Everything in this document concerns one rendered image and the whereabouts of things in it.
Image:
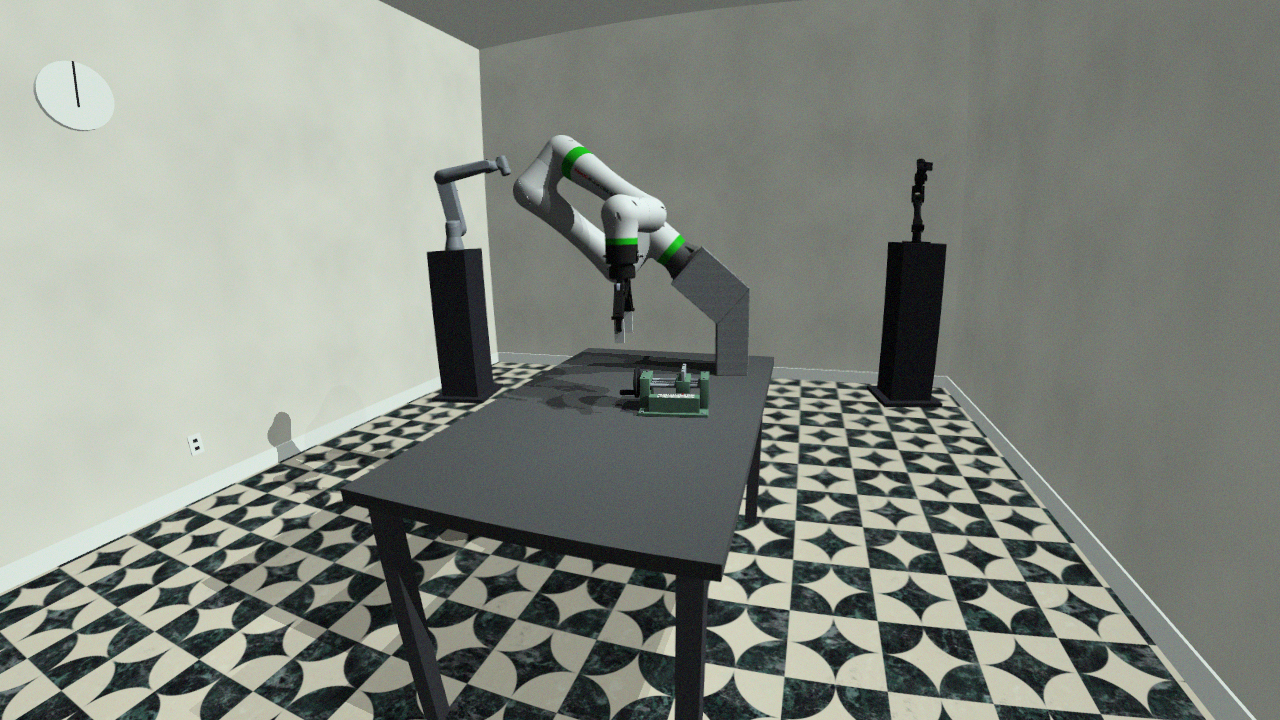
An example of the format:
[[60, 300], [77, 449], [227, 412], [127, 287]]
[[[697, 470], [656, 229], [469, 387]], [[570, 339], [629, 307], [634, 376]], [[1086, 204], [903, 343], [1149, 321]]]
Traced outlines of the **green bench vise with handwheel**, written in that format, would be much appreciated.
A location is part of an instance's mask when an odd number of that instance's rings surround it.
[[[653, 387], [676, 388], [676, 393], [682, 395], [653, 395]], [[690, 393], [689, 388], [700, 388], [700, 395], [684, 395]], [[640, 368], [636, 366], [634, 389], [620, 389], [620, 395], [634, 395], [636, 398], [640, 395], [637, 416], [708, 418], [709, 372], [701, 372], [700, 379], [691, 379], [684, 364], [677, 378], [653, 378], [653, 372], [643, 372], [641, 375]]]

